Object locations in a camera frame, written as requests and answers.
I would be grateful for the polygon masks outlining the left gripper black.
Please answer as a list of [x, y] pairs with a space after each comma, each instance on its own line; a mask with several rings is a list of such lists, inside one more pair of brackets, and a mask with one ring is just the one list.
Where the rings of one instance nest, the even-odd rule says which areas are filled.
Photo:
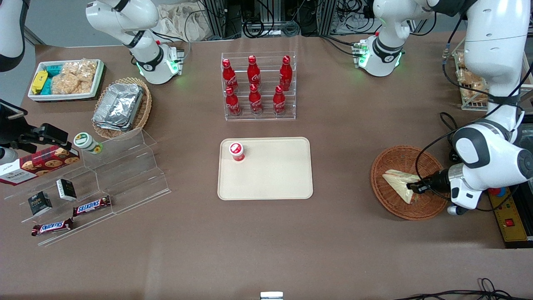
[[427, 175], [418, 182], [417, 185], [410, 185], [409, 189], [415, 194], [424, 194], [427, 190], [439, 193], [451, 191], [451, 184], [448, 177], [449, 169], [439, 170], [432, 175]]

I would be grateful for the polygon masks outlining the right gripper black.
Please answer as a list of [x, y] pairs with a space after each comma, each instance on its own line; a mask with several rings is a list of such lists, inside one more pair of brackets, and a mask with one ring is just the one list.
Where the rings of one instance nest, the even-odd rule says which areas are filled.
[[35, 153], [36, 144], [41, 144], [42, 141], [59, 145], [69, 143], [68, 133], [50, 124], [42, 124], [40, 136], [38, 136], [34, 131], [36, 127], [29, 125], [25, 120], [25, 116], [28, 114], [27, 110], [4, 100], [0, 102], [0, 142], [4, 148]]

